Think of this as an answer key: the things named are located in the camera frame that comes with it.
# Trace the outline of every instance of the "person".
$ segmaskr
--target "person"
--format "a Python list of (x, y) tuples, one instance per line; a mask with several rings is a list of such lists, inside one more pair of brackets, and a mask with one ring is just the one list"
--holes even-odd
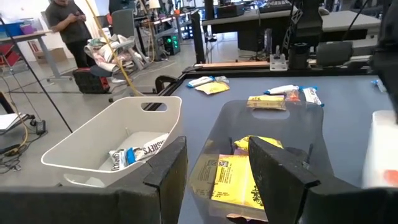
[(85, 14), (73, 0), (52, 0), (45, 10), (45, 16), (50, 28), (61, 34), (62, 41), (75, 57), (78, 68), (87, 68), (96, 64), (84, 51), (91, 34), (85, 24)]

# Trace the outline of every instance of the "white snack wrapper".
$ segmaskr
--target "white snack wrapper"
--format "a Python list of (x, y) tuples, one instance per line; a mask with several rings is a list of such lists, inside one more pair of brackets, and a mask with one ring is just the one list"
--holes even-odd
[(215, 80), (214, 77), (200, 77), (200, 78), (197, 78), (195, 80), (188, 82), (187, 87), (195, 88), (197, 86), (212, 82), (214, 80)]
[(111, 171), (119, 171), (127, 167), (125, 149), (111, 150), (109, 152), (109, 155), (111, 156), (113, 161), (113, 166)]
[(315, 88), (304, 88), (303, 92), (305, 95), (305, 101), (315, 103), (322, 107), (324, 106), (324, 104), (319, 100), (319, 97), (317, 96), (317, 90)]
[(288, 91), (293, 91), (293, 90), (299, 90), (299, 87), (297, 85), (284, 85), (269, 89), (265, 91), (264, 94), (278, 95), (278, 94), (285, 94)]
[(136, 156), (136, 161), (145, 159), (149, 156), (153, 156), (162, 147), (163, 143), (166, 141), (169, 134), (163, 134), (147, 143), (140, 148), (134, 149), (134, 155)]

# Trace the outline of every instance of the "blue table surface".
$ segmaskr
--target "blue table surface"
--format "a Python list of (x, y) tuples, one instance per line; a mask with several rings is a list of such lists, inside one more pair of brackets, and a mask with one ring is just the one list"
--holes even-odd
[[(188, 144), (190, 174), (223, 105), (246, 100), (281, 85), (317, 86), (325, 104), (323, 137), (335, 176), (361, 186), (372, 113), (391, 110), (386, 93), (371, 84), (376, 76), (230, 78), (230, 90), (215, 95), (189, 89), (184, 83), (173, 93), (182, 99), (182, 123)], [(187, 185), (178, 223), (204, 223)]]

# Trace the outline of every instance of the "cable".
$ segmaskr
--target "cable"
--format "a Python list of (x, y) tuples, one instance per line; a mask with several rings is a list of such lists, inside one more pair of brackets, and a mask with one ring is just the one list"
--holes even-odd
[(155, 70), (151, 70), (151, 71), (148, 71), (148, 72), (145, 72), (145, 73), (139, 73), (139, 74), (138, 74), (136, 77), (134, 77), (134, 78), (137, 79), (137, 78), (140, 77), (141, 75), (145, 75), (145, 74), (148, 74), (148, 73), (156, 72), (156, 71), (159, 71), (159, 70), (161, 70), (161, 69), (170, 67), (170, 66), (172, 66), (172, 65), (174, 65), (174, 64), (175, 64), (175, 62), (171, 63), (170, 65), (165, 65), (165, 66), (163, 66), (163, 67), (157, 68), (157, 69), (155, 69)]
[(23, 155), (26, 150), (30, 147), (30, 145), (40, 139), (41, 137), (45, 136), (48, 134), (48, 132), (45, 132), (39, 136), (37, 136), (35, 139), (32, 139), (30, 141), (26, 141), (26, 143), (13, 155), (13, 156), (7, 156), (7, 157), (2, 157), (0, 158), (0, 174), (5, 174), (9, 172), (10, 170), (20, 170), (21, 166), (19, 165), (20, 158)]
[(17, 149), (17, 151), (19, 151), (22, 147), (24, 147), (24, 145), (25, 145), (25, 143), (26, 143), (26, 141), (27, 141), (27, 138), (29, 137), (28, 127), (27, 127), (27, 125), (25, 124), (24, 120), (22, 119), (21, 114), (19, 113), (19, 110), (18, 110), (18, 108), (17, 108), (17, 106), (16, 106), (14, 100), (12, 99), (12, 96), (11, 96), (11, 93), (10, 93), (10, 90), (11, 90), (11, 89), (10, 89), (10, 86), (8, 85), (8, 82), (4, 79), (4, 77), (3, 77), (2, 75), (1, 75), (1, 78), (3, 79), (3, 81), (5, 82), (5, 84), (6, 84), (7, 88), (8, 88), (8, 90), (9, 90), (9, 96), (10, 96), (10, 100), (11, 100), (10, 106), (11, 106), (11, 108), (12, 108), (14, 111), (17, 112), (18, 119), (21, 121), (21, 123), (22, 123), (22, 125), (24, 126), (24, 129), (25, 129), (24, 138), (23, 138), (22, 142), (19, 144), (19, 147), (18, 147), (18, 149)]
[(29, 102), (29, 104), (30, 104), (30, 106), (32, 107), (32, 109), (35, 111), (35, 114), (36, 114), (37, 118), (41, 121), (42, 118), (40, 118), (39, 113), (37, 112), (36, 108), (33, 106), (32, 102), (30, 101), (29, 97), (27, 96), (27, 94), (26, 94), (24, 88), (23, 88), (23, 87), (21, 86), (21, 84), (19, 83), (17, 77), (15, 77), (14, 74), (12, 74), (12, 76), (14, 77), (15, 81), (17, 81), (17, 84), (18, 84), (19, 88), (21, 88), (22, 92), (25, 94), (25, 97), (26, 97), (27, 101)]
[(258, 57), (258, 55), (259, 55), (259, 30), (260, 30), (260, 28), (261, 28), (261, 16), (260, 16), (260, 13), (259, 13), (259, 11), (257, 11), (257, 14), (259, 15), (259, 28), (257, 29), (257, 31), (256, 31), (256, 37), (257, 37), (257, 47), (256, 47), (256, 61), (257, 61), (257, 57)]
[(34, 141), (38, 140), (42, 136), (45, 136), (48, 132), (45, 132), (45, 133), (39, 135), (37, 138), (28, 141), (29, 134), (33, 134), (33, 133), (35, 133), (35, 131), (31, 130), (25, 124), (24, 120), (21, 118), (21, 115), (20, 115), (20, 112), (18, 110), (18, 107), (16, 106), (15, 101), (12, 99), (12, 95), (11, 95), (11, 92), (10, 92), (11, 89), (10, 89), (10, 86), (9, 86), (8, 82), (4, 79), (4, 77), (2, 75), (0, 77), (3, 79), (3, 81), (5, 82), (5, 84), (7, 86), (9, 97), (10, 97), (10, 100), (11, 100), (10, 106), (12, 107), (13, 110), (15, 110), (17, 112), (17, 116), (18, 116), (19, 120), (21, 121), (21, 124), (23, 125), (24, 131), (25, 131), (25, 133), (24, 133), (24, 135), (22, 137), (22, 142), (20, 143), (17, 151), (14, 151), (14, 152), (9, 151), (9, 152), (5, 153), (5, 154), (10, 154), (10, 153), (13, 154), (11, 156), (11, 158), (7, 159), (7, 160), (5, 160), (6, 157), (0, 158), (0, 174), (5, 174), (5, 173), (9, 172), (10, 170), (20, 170), (21, 167), (20, 167), (19, 163), (21, 161), (19, 160), (19, 158), (22, 156), (22, 154), (24, 152), (26, 152), (26, 150), (29, 148), (29, 146)]
[(205, 53), (205, 55), (206, 55), (206, 57), (205, 57), (205, 62), (206, 63), (208, 63), (208, 54), (209, 54), (209, 48), (207, 47), (207, 44), (208, 44), (208, 40), (206, 40), (206, 53)]
[(365, 5), (368, 4), (369, 0), (366, 0), (365, 3), (361, 6), (361, 9), (359, 10), (359, 12), (356, 14), (355, 18), (353, 19), (353, 21), (351, 22), (351, 24), (349, 25), (347, 31), (344, 33), (343, 38), (341, 39), (341, 41), (344, 41), (349, 33), (349, 30), (351, 30), (352, 26), (354, 25), (354, 22), (356, 20), (356, 18), (358, 18), (358, 16), (360, 15), (360, 13), (362, 12), (362, 10), (365, 8)]
[[(12, 44), (14, 44), (14, 47), (17, 48), (18, 52), (21, 52), (17, 42), (15, 41), (15, 39), (13, 38), (13, 36), (11, 35), (9, 28), (7, 28), (6, 24), (4, 23), (2, 17), (0, 17), (0, 22), (4, 28), (4, 30), (6, 31), (6, 34), (10, 37)], [(47, 91), (45, 90), (44, 86), (42, 85), (42, 83), (40, 82), (39, 78), (37, 77), (36, 73), (33, 71), (32, 67), (29, 65), (29, 63), (27, 62), (24, 54), (21, 54), (21, 58), (23, 59), (23, 61), (25, 62), (26, 66), (28, 67), (28, 69), (30, 70), (30, 72), (32, 72), (33, 76), (35, 77), (37, 83), (39, 84), (39, 86), (41, 87), (41, 89), (43, 90), (44, 94), (46, 95), (46, 97), (50, 100), (51, 104), (53, 105), (53, 107), (55, 108), (55, 110), (57, 111), (57, 113), (60, 115), (62, 121), (65, 123), (65, 126), (69, 129), (69, 131), (72, 133), (72, 129), (69, 127), (69, 124), (67, 123), (67, 121), (65, 120), (65, 118), (63, 117), (61, 111), (58, 109), (58, 107), (56, 106), (56, 104), (54, 103), (54, 101), (51, 99), (51, 96), (49, 95), (49, 93), (47, 93)]]

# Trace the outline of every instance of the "gray shirt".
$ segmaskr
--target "gray shirt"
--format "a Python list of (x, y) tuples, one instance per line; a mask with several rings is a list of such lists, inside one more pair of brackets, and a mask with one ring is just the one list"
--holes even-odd
[[(75, 2), (71, 0), (69, 0), (67, 6), (60, 6), (52, 1), (45, 10), (45, 16), (47, 17), (50, 27), (56, 26), (59, 22), (64, 21), (71, 13), (75, 16), (77, 16), (78, 13), (81, 15), (84, 14)], [(66, 44), (91, 38), (86, 24), (80, 20), (72, 22), (60, 33), (63, 42)]]

